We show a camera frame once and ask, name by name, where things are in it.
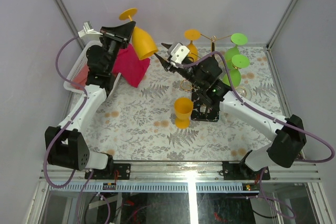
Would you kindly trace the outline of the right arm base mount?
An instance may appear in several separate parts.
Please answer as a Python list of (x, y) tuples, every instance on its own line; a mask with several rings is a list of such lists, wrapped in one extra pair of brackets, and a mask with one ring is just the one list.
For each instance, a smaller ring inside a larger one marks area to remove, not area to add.
[(222, 161), (222, 176), (225, 180), (255, 180), (262, 169), (253, 171), (246, 164), (247, 155), (239, 162)]

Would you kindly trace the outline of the orange wine glass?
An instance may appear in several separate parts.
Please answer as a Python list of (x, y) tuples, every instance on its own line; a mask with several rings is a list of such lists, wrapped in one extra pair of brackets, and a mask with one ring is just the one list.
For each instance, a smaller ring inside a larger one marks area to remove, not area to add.
[(190, 50), (188, 57), (192, 59), (193, 62), (198, 60), (198, 50), (194, 45), (194, 41), (200, 39), (201, 33), (196, 29), (189, 29), (184, 32), (184, 36), (190, 43), (187, 45), (187, 48)]
[[(133, 21), (133, 16), (137, 13), (137, 11), (138, 10), (136, 8), (127, 9), (120, 14), (119, 19), (129, 19), (130, 21)], [(132, 46), (139, 60), (147, 59), (158, 52), (156, 43), (154, 42), (151, 35), (138, 26), (135, 26), (133, 30)]]
[(178, 98), (174, 103), (175, 125), (179, 129), (186, 129), (190, 125), (193, 102), (186, 97)]

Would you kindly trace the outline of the green plastic wine glass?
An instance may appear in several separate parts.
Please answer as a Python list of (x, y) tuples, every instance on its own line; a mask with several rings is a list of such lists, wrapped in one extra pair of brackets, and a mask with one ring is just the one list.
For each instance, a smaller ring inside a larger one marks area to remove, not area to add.
[(247, 68), (250, 65), (249, 59), (244, 55), (234, 55), (230, 61), (227, 62), (228, 73), (230, 75), (232, 85), (234, 88), (238, 87), (241, 82), (240, 69)]

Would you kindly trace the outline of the salmon pink cloth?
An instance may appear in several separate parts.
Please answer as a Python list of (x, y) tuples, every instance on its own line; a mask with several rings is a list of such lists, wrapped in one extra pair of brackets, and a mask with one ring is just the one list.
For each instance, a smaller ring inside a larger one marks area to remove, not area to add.
[(79, 73), (72, 80), (71, 86), (75, 89), (80, 90), (81, 86), (86, 86), (87, 76), (88, 76), (89, 68), (87, 65), (84, 65), (83, 68), (79, 71)]

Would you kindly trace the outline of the magenta cloth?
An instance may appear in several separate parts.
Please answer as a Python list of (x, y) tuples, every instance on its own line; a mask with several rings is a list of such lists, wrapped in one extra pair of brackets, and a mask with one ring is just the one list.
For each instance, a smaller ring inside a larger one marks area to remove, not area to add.
[(120, 73), (129, 85), (137, 88), (143, 80), (150, 65), (150, 59), (140, 60), (131, 44), (120, 49), (114, 63), (112, 73)]

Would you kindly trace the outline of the floral table mat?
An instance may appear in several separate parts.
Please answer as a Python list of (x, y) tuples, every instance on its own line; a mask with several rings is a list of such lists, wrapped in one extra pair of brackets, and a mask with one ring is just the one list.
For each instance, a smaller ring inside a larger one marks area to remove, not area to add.
[(258, 130), (221, 113), (217, 122), (176, 127), (174, 103), (190, 97), (190, 85), (152, 57), (138, 87), (119, 79), (112, 95), (82, 130), (88, 147), (117, 160), (234, 161), (269, 143)]

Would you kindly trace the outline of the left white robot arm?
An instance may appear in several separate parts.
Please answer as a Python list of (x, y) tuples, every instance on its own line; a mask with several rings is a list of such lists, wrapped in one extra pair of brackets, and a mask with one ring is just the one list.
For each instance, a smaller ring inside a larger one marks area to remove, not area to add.
[(135, 25), (135, 21), (130, 21), (95, 31), (89, 22), (84, 24), (79, 37), (89, 37), (91, 41), (64, 79), (65, 88), (80, 93), (81, 97), (58, 126), (50, 126), (45, 131), (46, 164), (74, 170), (96, 169), (103, 179), (114, 175), (112, 158), (91, 151), (83, 132), (99, 106), (113, 92), (117, 77), (112, 74), (112, 68), (120, 49), (129, 45)]

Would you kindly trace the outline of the white plastic basket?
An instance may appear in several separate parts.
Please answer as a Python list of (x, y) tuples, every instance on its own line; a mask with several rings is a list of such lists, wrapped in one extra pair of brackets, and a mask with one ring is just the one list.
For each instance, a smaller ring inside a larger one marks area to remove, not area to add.
[[(89, 41), (67, 76), (67, 80), (64, 82), (65, 89), (76, 93), (86, 93), (88, 98), (95, 97), (97, 94), (108, 97), (121, 76), (119, 73), (111, 73), (113, 61), (114, 59), (103, 49), (100, 41)], [(81, 89), (78, 90), (71, 84), (84, 65), (89, 68), (86, 86), (81, 86)]]

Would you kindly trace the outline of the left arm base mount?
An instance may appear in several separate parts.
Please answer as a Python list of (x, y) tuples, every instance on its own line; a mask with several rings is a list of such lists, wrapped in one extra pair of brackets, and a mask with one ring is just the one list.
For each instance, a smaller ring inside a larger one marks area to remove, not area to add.
[(108, 156), (107, 166), (104, 169), (93, 169), (91, 179), (95, 180), (129, 180), (131, 175), (131, 164), (120, 163)]

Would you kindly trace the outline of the gold wine glass rack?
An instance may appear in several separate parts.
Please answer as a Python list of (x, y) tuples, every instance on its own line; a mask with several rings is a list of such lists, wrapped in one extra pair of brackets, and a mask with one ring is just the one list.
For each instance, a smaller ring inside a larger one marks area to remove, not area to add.
[(213, 107), (206, 106), (201, 102), (194, 86), (187, 88), (187, 90), (192, 91), (192, 101), (194, 103), (191, 119), (194, 121), (217, 122), (219, 120), (219, 104)]

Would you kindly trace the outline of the aluminium front rail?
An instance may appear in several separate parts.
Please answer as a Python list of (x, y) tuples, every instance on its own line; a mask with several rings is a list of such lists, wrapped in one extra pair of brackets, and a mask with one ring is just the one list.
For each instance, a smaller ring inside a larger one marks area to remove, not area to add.
[[(133, 182), (185, 182), (194, 178), (198, 182), (225, 181), (222, 162), (176, 162), (176, 161), (117, 161), (130, 164), (130, 181)], [(321, 175), (315, 164), (294, 163), (290, 168), (269, 166), (264, 171), (267, 182), (320, 183)]]

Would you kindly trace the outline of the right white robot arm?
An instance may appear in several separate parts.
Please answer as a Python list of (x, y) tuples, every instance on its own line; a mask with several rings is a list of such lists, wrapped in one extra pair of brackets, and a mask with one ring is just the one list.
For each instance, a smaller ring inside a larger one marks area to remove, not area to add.
[(218, 106), (225, 113), (232, 114), (257, 129), (271, 144), (248, 152), (242, 159), (239, 172), (245, 179), (251, 179), (266, 166), (292, 166), (307, 140), (303, 133), (302, 119), (296, 115), (288, 118), (251, 103), (240, 96), (233, 84), (219, 79), (222, 69), (211, 52), (196, 62), (187, 58), (189, 49), (179, 42), (163, 43), (168, 58), (157, 56), (165, 71), (177, 72), (196, 89), (201, 102), (206, 106)]

